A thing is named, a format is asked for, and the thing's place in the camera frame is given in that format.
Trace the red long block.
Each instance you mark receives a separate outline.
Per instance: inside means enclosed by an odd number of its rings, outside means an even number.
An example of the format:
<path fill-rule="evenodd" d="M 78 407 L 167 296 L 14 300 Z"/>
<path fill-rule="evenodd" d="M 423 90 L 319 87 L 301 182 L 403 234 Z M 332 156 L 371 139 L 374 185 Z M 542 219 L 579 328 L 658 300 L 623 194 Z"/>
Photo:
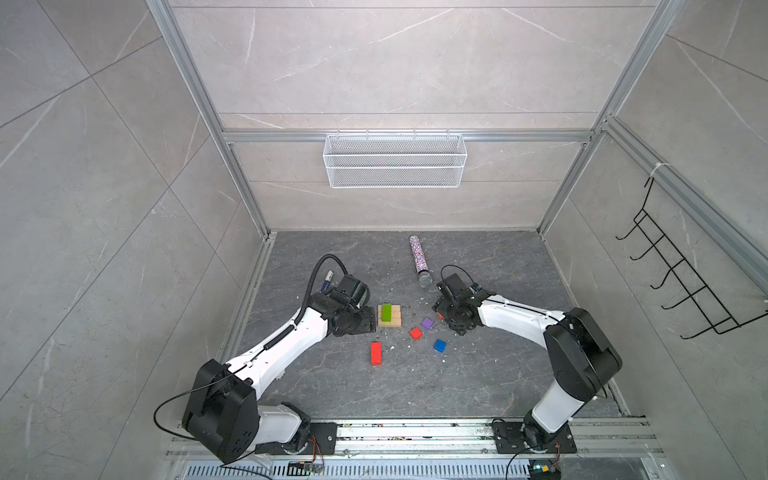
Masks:
<path fill-rule="evenodd" d="M 370 344 L 370 362 L 373 366 L 380 366 L 383 363 L 383 348 L 380 342 Z"/>

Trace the natural wood block 29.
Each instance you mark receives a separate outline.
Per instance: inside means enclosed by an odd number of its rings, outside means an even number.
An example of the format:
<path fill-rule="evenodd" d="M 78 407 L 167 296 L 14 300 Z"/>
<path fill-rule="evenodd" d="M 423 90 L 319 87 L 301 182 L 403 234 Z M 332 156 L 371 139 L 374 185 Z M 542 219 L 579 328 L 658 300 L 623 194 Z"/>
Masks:
<path fill-rule="evenodd" d="M 378 326 L 382 328 L 400 328 L 402 326 L 402 320 L 401 319 L 393 319 L 389 321 L 384 321 L 379 319 L 378 320 Z"/>

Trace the natural wood block 58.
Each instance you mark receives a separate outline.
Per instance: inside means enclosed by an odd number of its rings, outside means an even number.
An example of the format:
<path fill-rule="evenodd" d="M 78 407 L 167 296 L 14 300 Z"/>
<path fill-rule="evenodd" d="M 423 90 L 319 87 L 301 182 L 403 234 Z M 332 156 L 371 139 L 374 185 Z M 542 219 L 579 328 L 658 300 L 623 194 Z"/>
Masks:
<path fill-rule="evenodd" d="M 379 305 L 378 306 L 379 313 L 382 310 L 382 308 L 381 308 L 382 306 L 383 305 Z M 393 313 L 393 315 L 394 314 L 400 314 L 401 313 L 401 306 L 400 305 L 392 305 L 392 313 Z"/>

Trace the green block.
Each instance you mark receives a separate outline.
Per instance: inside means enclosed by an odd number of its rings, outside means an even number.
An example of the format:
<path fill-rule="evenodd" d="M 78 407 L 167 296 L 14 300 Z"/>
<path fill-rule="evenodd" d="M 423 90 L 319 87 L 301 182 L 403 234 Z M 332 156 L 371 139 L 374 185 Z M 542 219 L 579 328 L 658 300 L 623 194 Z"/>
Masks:
<path fill-rule="evenodd" d="M 381 305 L 381 321 L 390 323 L 392 321 L 393 306 L 391 304 Z"/>

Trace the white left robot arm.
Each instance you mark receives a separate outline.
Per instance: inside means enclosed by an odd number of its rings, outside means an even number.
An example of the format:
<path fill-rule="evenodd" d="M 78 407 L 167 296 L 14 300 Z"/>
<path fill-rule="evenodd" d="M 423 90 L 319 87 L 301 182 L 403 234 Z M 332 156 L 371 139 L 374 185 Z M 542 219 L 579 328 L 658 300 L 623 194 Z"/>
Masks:
<path fill-rule="evenodd" d="M 225 465 L 265 444 L 303 450 L 310 417 L 290 403 L 261 406 L 259 400 L 288 366 L 327 337 L 375 332 L 369 297 L 368 286 L 350 275 L 337 256 L 323 255 L 301 306 L 285 324 L 246 352 L 200 367 L 181 419 L 183 429 Z"/>

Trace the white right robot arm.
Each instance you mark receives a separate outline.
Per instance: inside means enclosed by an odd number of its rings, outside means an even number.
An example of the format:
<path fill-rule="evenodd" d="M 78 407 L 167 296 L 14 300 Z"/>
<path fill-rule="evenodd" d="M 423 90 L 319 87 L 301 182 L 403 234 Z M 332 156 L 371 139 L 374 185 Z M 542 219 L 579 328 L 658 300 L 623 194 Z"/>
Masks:
<path fill-rule="evenodd" d="M 623 360 L 585 309 L 546 310 L 507 299 L 456 274 L 437 284 L 437 316 L 459 335 L 478 327 L 502 330 L 546 350 L 553 382 L 525 415 L 524 445 L 543 452 L 564 432 L 569 420 L 603 390 Z"/>

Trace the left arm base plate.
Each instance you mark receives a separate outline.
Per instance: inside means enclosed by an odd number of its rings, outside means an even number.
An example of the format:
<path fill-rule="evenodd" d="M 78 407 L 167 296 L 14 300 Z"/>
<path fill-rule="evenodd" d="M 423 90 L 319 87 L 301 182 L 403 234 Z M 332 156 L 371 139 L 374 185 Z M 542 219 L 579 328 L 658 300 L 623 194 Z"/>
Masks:
<path fill-rule="evenodd" d="M 306 439 L 298 447 L 293 444 L 279 444 L 276 442 L 258 445 L 257 454 L 272 455 L 312 455 L 313 447 L 317 446 L 317 455 L 332 455 L 335 453 L 337 433 L 339 425 L 333 422 L 312 422 L 309 426 Z"/>

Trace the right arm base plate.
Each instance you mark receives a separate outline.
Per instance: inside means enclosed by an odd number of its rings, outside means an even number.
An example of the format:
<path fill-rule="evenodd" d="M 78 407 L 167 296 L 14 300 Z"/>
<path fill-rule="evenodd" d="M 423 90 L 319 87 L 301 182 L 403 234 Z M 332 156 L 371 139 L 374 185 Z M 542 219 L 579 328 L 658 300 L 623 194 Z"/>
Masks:
<path fill-rule="evenodd" d="M 493 419 L 490 427 L 491 436 L 499 454 L 575 454 L 577 452 L 568 423 L 554 433 L 547 432 L 533 420 L 523 422 Z"/>

